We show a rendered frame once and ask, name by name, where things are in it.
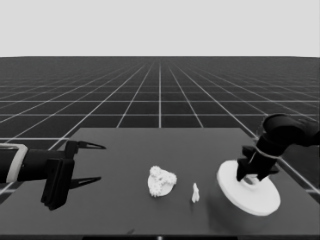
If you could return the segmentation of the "white round carrier with pins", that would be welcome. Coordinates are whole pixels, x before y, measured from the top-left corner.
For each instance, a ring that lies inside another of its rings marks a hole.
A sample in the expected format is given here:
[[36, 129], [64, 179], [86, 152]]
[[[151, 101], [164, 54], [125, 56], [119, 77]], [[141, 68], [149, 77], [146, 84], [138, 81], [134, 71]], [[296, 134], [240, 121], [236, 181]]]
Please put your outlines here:
[[[167, 170], [162, 169], [162, 172], [161, 172], [161, 174], [160, 174], [158, 177], [160, 177], [160, 176], [166, 176], [167, 173], [171, 173], [171, 172], [168, 172]], [[148, 188], [149, 188], [149, 186], [150, 186], [151, 184], [156, 184], [156, 183], [157, 183], [157, 178], [158, 178], [158, 177], [152, 177], [152, 176], [150, 175], [150, 171], [149, 171], [149, 177], [148, 177], [148, 180], [147, 180]], [[160, 195], [159, 197], [168, 195], [168, 194], [172, 191], [172, 189], [173, 189], [173, 187], [174, 187], [175, 185], [165, 184], [165, 185], [161, 186], [161, 187], [162, 187], [162, 191], [161, 191], [161, 195]]]

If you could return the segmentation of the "large thick white disc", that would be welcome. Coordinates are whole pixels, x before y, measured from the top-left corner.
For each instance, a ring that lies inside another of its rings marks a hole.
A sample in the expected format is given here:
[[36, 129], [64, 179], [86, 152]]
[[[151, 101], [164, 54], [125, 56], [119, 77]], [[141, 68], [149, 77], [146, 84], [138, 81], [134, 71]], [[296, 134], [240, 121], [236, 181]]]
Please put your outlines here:
[[217, 181], [225, 197], [236, 207], [254, 216], [268, 216], [274, 213], [281, 204], [281, 197], [269, 177], [259, 181], [256, 174], [247, 179], [236, 179], [238, 162], [227, 160], [217, 171]]

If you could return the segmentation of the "small white T-shaped piece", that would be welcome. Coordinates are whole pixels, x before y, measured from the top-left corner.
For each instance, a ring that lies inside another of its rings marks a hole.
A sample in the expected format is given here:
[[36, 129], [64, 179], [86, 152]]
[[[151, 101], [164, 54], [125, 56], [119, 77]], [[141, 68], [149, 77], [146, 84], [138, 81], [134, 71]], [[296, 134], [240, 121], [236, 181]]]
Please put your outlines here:
[[193, 203], [196, 203], [200, 200], [199, 189], [196, 183], [193, 184], [193, 193], [191, 200]]

